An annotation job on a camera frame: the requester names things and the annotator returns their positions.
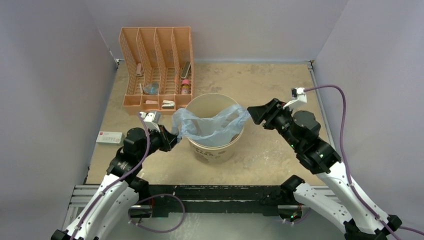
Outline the blue plastic trash bag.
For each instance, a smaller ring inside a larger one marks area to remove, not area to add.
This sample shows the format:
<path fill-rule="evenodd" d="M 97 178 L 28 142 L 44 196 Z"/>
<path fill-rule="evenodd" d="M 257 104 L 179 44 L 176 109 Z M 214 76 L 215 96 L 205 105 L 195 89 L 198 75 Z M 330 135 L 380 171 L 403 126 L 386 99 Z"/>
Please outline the blue plastic trash bag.
<path fill-rule="evenodd" d="M 171 132 L 205 147 L 222 147 L 242 132 L 250 118 L 241 105 L 233 104 L 213 117 L 197 117 L 185 108 L 172 115 Z"/>

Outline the beige capybara trash bin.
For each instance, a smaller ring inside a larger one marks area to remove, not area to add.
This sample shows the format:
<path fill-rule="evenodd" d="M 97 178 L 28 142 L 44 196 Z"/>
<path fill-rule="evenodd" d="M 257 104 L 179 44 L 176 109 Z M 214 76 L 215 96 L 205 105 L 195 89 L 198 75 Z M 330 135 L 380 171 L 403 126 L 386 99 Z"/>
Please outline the beige capybara trash bin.
<path fill-rule="evenodd" d="M 190 101 L 190 103 L 188 103 L 185 109 L 194 113 L 194 115 L 199 118 L 211 118 L 231 105 L 239 104 L 234 99 L 224 94 L 207 93 L 195 97 L 192 101 Z M 238 141 L 244 132 L 244 128 L 245 125 L 239 135 L 236 135 L 229 144 L 221 147 L 206 147 L 192 141 L 191 139 L 186 137 L 184 138 L 188 140 L 193 151 L 204 158 L 207 162 L 221 163 L 227 161 L 234 155 Z"/>

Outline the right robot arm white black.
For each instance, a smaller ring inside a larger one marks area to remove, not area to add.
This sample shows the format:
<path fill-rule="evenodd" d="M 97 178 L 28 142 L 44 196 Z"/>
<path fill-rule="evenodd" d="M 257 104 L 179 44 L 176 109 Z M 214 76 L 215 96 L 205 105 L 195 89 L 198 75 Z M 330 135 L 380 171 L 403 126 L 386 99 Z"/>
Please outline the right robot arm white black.
<path fill-rule="evenodd" d="M 347 240 L 385 240 L 402 220 L 378 207 L 347 173 L 337 151 L 319 137 L 321 125 L 309 111 L 293 112 L 276 98 L 265 105 L 247 108 L 253 122 L 277 130 L 294 150 L 300 164 L 335 194 L 334 201 L 318 193 L 302 178 L 292 175 L 280 187 L 288 204 L 306 205 L 333 223 Z"/>

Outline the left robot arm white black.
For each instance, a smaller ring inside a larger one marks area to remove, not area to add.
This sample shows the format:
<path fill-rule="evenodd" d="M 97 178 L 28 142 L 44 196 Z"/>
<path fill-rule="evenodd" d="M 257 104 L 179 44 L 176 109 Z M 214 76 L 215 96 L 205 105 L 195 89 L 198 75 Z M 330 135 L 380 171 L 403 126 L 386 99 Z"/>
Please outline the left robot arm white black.
<path fill-rule="evenodd" d="M 157 150 L 171 151 L 177 142 L 178 136 L 163 125 L 149 130 L 130 129 L 88 204 L 66 229 L 57 229 L 51 239 L 104 239 L 132 205 L 142 205 L 151 196 L 149 183 L 137 176 L 143 161 Z"/>

